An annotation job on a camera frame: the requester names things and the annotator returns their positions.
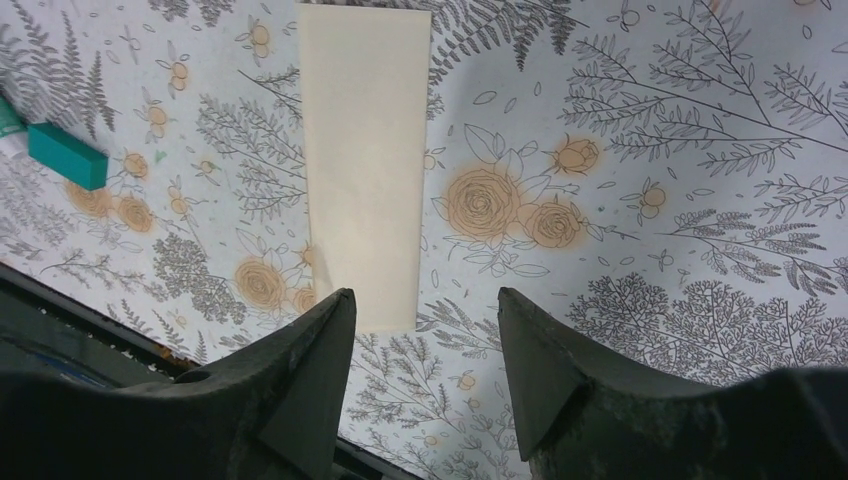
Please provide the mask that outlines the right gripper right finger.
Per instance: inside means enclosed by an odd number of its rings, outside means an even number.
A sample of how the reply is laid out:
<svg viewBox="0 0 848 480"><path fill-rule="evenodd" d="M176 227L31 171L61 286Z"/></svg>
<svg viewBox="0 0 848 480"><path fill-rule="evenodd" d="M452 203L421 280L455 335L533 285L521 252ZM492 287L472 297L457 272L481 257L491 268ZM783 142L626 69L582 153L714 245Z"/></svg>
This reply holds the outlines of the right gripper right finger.
<svg viewBox="0 0 848 480"><path fill-rule="evenodd" d="M843 479L847 372L714 387L640 364L513 288L498 324L521 459L536 479Z"/></svg>

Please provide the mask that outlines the green white glue stick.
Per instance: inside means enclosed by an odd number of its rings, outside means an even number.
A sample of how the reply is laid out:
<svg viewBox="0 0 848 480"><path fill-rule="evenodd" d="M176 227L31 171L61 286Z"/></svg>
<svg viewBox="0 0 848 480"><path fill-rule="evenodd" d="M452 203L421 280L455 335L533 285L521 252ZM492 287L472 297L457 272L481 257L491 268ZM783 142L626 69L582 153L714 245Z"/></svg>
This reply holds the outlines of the green white glue stick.
<svg viewBox="0 0 848 480"><path fill-rule="evenodd" d="M10 159L28 156L27 128L11 103L1 97L1 153Z"/></svg>

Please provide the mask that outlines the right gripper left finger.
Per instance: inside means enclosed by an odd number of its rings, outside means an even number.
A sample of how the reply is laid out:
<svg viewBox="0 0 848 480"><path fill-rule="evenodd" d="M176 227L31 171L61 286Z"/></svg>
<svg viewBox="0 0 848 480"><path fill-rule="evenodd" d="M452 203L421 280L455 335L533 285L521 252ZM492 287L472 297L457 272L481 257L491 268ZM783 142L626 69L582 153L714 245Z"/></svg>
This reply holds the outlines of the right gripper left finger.
<svg viewBox="0 0 848 480"><path fill-rule="evenodd" d="M100 388L1 340L5 479L328 479L357 305L330 294L286 327L170 382Z"/></svg>

